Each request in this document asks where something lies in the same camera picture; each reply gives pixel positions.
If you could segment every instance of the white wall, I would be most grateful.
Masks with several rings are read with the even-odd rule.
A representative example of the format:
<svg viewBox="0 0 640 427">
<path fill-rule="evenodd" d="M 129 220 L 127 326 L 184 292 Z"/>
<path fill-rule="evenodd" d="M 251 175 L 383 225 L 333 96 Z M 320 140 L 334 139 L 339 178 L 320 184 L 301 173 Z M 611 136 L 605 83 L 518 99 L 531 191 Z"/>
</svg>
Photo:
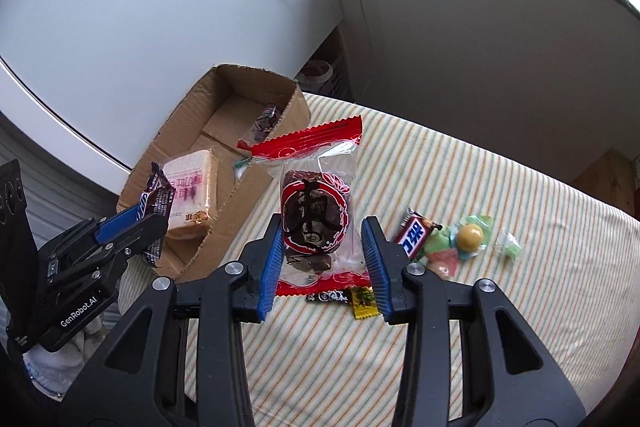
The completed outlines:
<svg viewBox="0 0 640 427">
<path fill-rule="evenodd" d="M 640 21 L 614 0 L 342 0 L 356 100 L 571 181 L 640 153 Z"/>
<path fill-rule="evenodd" d="M 55 117 L 133 166 L 212 65 L 293 76 L 341 16 L 338 0 L 1 0 L 0 55 Z M 0 96 L 0 110 L 44 149 L 117 192 L 125 171 L 86 144 L 80 149 L 95 161 L 80 161 L 78 148 L 50 139 L 34 125 L 37 100 L 15 84 L 0 71 L 0 89 L 15 93 L 11 107 Z"/>
</svg>

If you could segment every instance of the yellow round candy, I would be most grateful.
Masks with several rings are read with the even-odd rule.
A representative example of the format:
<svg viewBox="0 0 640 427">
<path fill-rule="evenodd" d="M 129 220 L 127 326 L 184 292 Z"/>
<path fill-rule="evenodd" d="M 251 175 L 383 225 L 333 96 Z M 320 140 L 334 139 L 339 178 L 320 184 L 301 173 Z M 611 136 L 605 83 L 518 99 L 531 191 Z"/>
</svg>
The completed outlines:
<svg viewBox="0 0 640 427">
<path fill-rule="evenodd" d="M 482 229 L 473 224 L 463 225 L 456 235 L 458 248 L 465 252 L 476 251 L 482 245 L 483 239 L 484 233 L 482 233 Z"/>
</svg>

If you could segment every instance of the table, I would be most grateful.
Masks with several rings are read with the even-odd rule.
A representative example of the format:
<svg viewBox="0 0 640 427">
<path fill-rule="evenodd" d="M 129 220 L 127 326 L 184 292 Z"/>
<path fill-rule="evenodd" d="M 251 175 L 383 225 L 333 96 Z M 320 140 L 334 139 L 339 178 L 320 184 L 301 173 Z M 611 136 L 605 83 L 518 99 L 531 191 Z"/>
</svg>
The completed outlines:
<svg viewBox="0 0 640 427">
<path fill-rule="evenodd" d="M 311 125 L 362 115 L 355 220 L 378 216 L 387 237 L 407 204 L 437 222 L 467 214 L 495 219 L 524 246 L 516 263 L 487 251 L 455 280 L 489 277 L 545 343 L 591 411 L 618 377 L 640 323 L 640 223 L 621 210 L 503 156 L 400 118 L 305 95 Z M 274 181 L 224 263 L 262 237 L 278 211 Z M 122 278 L 124 313 L 154 279 L 132 260 Z M 451 323 L 450 417 L 462 412 L 460 335 Z M 279 297 L 261 325 L 242 325 L 256 425 L 387 426 L 396 403 L 406 336 L 382 316 Z M 195 397 L 196 321 L 190 324 L 186 392 Z"/>
</svg>

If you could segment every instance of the wooden object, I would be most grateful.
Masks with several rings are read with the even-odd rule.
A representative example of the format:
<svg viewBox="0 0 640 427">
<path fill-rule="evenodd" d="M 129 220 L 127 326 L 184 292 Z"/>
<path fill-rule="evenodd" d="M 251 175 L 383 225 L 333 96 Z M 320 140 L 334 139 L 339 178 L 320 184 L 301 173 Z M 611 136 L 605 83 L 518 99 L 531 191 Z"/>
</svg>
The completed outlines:
<svg viewBox="0 0 640 427">
<path fill-rule="evenodd" d="M 634 170 L 631 162 L 613 149 L 594 162 L 571 185 L 597 200 L 635 216 Z"/>
</svg>

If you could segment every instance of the white trim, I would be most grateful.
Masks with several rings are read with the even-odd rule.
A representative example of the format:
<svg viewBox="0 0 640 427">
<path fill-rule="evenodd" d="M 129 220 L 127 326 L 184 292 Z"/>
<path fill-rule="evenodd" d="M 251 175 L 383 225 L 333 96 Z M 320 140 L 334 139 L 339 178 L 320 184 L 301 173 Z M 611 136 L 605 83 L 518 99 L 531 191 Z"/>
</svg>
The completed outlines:
<svg viewBox="0 0 640 427">
<path fill-rule="evenodd" d="M 0 112 L 44 150 L 101 187 L 120 194 L 129 169 L 69 127 L 44 105 L 0 57 Z"/>
</svg>

